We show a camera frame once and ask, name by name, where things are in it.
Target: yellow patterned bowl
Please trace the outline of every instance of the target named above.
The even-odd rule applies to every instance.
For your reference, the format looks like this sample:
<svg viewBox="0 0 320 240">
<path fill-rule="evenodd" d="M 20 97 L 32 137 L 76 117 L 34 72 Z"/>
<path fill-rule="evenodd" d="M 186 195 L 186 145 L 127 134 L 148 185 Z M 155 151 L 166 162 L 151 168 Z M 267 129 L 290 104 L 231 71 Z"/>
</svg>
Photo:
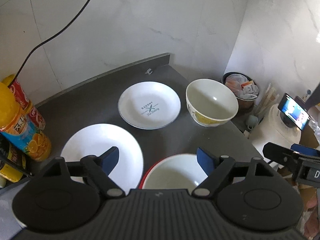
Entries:
<svg viewBox="0 0 320 240">
<path fill-rule="evenodd" d="M 226 123 L 238 112 L 233 92 L 212 79 L 197 79 L 186 89 L 189 113 L 200 125 L 214 127 Z"/>
</svg>

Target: metal screw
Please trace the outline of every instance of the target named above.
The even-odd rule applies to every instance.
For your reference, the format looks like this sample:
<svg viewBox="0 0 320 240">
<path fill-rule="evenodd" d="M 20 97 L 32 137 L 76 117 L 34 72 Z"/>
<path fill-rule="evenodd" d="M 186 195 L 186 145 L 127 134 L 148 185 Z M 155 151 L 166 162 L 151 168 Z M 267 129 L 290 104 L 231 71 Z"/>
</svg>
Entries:
<svg viewBox="0 0 320 240">
<path fill-rule="evenodd" d="M 120 190 L 119 188 L 111 188 L 111 189 L 108 189 L 107 191 L 107 194 L 110 196 L 110 197 L 119 197 L 122 195 L 122 190 Z"/>
<path fill-rule="evenodd" d="M 206 189 L 206 188 L 197 188 L 194 191 L 194 194 L 199 196 L 199 197 L 206 197 L 210 194 L 210 190 Z"/>
</svg>

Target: phone screen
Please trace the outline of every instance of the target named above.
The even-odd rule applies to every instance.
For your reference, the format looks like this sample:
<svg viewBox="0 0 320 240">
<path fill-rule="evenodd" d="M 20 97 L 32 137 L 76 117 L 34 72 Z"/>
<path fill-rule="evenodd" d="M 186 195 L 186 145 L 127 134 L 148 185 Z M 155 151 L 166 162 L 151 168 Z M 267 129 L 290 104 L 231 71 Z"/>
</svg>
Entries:
<svg viewBox="0 0 320 240">
<path fill-rule="evenodd" d="M 287 101 L 284 103 L 281 111 L 289 117 L 300 130 L 303 130 L 310 119 L 309 114 L 289 95 L 286 95 L 286 97 Z"/>
</svg>

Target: white bowl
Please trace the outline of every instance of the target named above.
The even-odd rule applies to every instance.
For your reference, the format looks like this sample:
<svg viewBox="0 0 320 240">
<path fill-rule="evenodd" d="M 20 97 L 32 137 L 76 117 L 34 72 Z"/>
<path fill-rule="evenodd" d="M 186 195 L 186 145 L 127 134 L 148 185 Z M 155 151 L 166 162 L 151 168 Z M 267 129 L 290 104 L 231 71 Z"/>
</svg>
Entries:
<svg viewBox="0 0 320 240">
<path fill-rule="evenodd" d="M 189 113 L 200 125 L 218 126 L 226 123 L 238 112 L 238 101 L 225 85 L 212 79 L 198 79 L 186 89 Z"/>
<path fill-rule="evenodd" d="M 66 162 L 77 162 L 87 155 L 100 156 L 112 146 L 119 148 L 119 161 L 109 174 L 126 194 L 136 188 L 143 173 L 143 155 L 136 139 L 125 129 L 113 124 L 94 124 L 76 132 L 62 149 Z M 83 182 L 80 177 L 71 177 Z"/>
<path fill-rule="evenodd" d="M 143 189 L 180 189 L 191 193 L 207 178 L 194 154 L 170 156 L 156 164 L 147 174 Z"/>
</svg>

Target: white tiled wall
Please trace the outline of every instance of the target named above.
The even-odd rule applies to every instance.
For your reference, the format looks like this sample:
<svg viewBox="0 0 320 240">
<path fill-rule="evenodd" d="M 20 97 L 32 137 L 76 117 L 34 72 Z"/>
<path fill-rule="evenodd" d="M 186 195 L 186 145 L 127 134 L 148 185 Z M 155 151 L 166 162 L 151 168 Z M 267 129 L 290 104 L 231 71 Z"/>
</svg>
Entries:
<svg viewBox="0 0 320 240">
<path fill-rule="evenodd" d="M 248 0 L 225 72 L 303 96 L 320 81 L 320 0 Z"/>
<path fill-rule="evenodd" d="M 62 29 L 86 0 L 0 0 L 0 78 Z M 19 76 L 38 103 L 119 66 L 171 52 L 189 80 L 219 79 L 247 0 L 92 0 L 60 36 L 39 48 Z"/>
</svg>

